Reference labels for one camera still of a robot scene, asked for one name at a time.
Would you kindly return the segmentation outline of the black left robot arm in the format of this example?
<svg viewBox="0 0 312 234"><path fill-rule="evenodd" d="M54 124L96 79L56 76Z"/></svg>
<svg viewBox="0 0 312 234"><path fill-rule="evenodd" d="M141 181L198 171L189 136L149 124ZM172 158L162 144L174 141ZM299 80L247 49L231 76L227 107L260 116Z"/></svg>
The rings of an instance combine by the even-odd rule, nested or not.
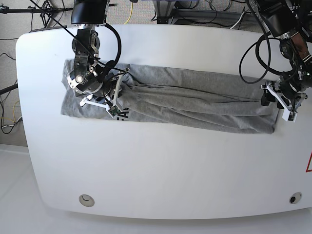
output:
<svg viewBox="0 0 312 234"><path fill-rule="evenodd" d="M261 104L268 106L277 102L279 109L294 111L307 99L304 90L312 85L312 55L308 42L312 35L308 33L301 18L292 11L284 0L248 0L246 4L258 22L263 35L255 42L255 55L265 74L272 73L280 77L278 81L267 81ZM282 56L289 60L291 70L278 71L270 67L272 55L264 62L259 54L263 41L270 47L270 40L279 41Z"/></svg>

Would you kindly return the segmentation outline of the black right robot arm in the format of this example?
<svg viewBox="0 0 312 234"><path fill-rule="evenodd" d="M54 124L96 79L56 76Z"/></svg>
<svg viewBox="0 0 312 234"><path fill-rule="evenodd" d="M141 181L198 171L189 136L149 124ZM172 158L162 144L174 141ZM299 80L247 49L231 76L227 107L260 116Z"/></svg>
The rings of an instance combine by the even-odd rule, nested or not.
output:
<svg viewBox="0 0 312 234"><path fill-rule="evenodd" d="M108 0L74 1L71 23L77 25L78 30L72 41L75 58L67 81L76 96L93 95L102 99L111 91L111 82L105 80L110 69L97 61L100 40L95 30L106 22L108 7Z"/></svg>

